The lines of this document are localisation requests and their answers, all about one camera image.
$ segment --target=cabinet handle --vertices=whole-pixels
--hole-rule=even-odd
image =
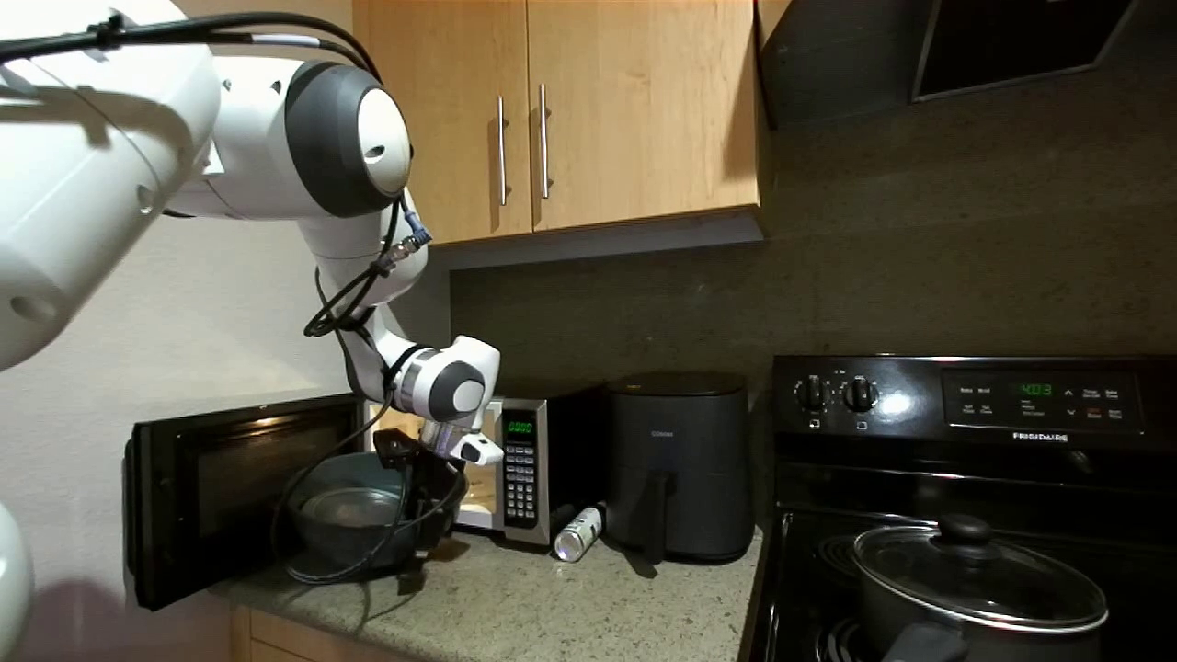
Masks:
[[[497,159],[501,159],[501,208],[510,204],[507,129],[510,129],[510,121],[507,121],[507,99],[501,95],[501,99],[493,105],[493,132],[497,132]]]
[[[542,199],[551,199],[551,107],[550,107],[550,84],[536,88],[542,95]]]

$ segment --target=pot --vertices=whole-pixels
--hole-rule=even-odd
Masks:
[[[328,458],[291,489],[286,508],[310,553],[286,567],[291,579],[411,573],[450,533],[469,492],[464,473],[391,431],[377,433],[377,451]]]
[[[888,659],[1101,659],[1103,590],[982,519],[878,525],[852,539],[863,636]]]

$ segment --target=black air fryer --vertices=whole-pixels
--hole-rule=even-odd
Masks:
[[[657,373],[612,390],[615,545],[643,563],[741,560],[752,525],[748,390]]]

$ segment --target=cabinet door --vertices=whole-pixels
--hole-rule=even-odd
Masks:
[[[756,208],[752,0],[530,0],[536,227]]]
[[[356,0],[353,15],[410,121],[410,187],[436,238],[526,231],[526,0]]]

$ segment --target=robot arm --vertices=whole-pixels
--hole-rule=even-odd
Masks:
[[[124,4],[117,21],[85,0],[5,15],[0,370],[43,350],[161,211],[299,218],[324,272],[324,311],[306,333],[342,341],[369,403],[442,424],[436,453],[471,459],[460,443],[477,443],[469,431],[501,354],[477,340],[432,350],[391,318],[428,270],[428,227],[410,194],[400,112],[373,69],[173,44],[232,36],[193,36],[155,0]],[[79,28],[95,31],[15,42]]]

